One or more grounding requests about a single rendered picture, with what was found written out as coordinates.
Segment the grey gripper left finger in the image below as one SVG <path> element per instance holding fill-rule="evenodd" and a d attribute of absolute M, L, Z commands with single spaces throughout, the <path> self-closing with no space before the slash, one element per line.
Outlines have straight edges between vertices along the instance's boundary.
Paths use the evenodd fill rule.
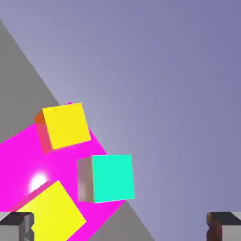
<path fill-rule="evenodd" d="M 0 212 L 0 241 L 34 241 L 34 214 Z"/>

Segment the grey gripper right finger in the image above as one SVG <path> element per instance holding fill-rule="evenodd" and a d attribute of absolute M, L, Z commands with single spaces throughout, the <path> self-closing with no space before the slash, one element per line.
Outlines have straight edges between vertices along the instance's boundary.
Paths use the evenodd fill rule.
<path fill-rule="evenodd" d="M 209 212 L 207 241 L 241 241 L 241 212 Z"/>

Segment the small lemon yellow cube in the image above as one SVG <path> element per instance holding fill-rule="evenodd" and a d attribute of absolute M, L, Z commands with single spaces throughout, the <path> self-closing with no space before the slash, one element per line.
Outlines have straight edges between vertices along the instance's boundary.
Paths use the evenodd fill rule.
<path fill-rule="evenodd" d="M 10 211 L 34 215 L 34 241 L 67 241 L 86 220 L 60 181 L 47 181 Z"/>

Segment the small turquoise cube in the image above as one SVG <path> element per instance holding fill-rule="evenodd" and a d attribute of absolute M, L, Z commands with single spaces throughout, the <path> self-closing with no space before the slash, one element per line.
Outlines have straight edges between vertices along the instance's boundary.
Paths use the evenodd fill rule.
<path fill-rule="evenodd" d="M 92 155 L 77 161 L 78 200 L 91 203 L 135 198 L 132 157 Z"/>

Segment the small orange-yellow cube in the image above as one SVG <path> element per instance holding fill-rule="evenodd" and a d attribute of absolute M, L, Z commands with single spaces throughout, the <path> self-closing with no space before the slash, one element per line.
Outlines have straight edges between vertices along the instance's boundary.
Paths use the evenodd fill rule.
<path fill-rule="evenodd" d="M 81 103 L 43 108 L 34 122 L 44 154 L 91 140 Z"/>

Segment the large magenta box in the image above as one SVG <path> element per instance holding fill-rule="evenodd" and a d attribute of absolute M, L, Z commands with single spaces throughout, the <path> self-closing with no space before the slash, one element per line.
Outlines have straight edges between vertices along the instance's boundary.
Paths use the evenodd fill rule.
<path fill-rule="evenodd" d="M 47 181 L 60 181 L 86 223 L 67 241 L 88 241 L 125 200 L 91 203 L 78 200 L 77 161 L 107 155 L 90 132 L 91 140 L 44 154 L 35 123 L 0 143 L 0 212 Z"/>

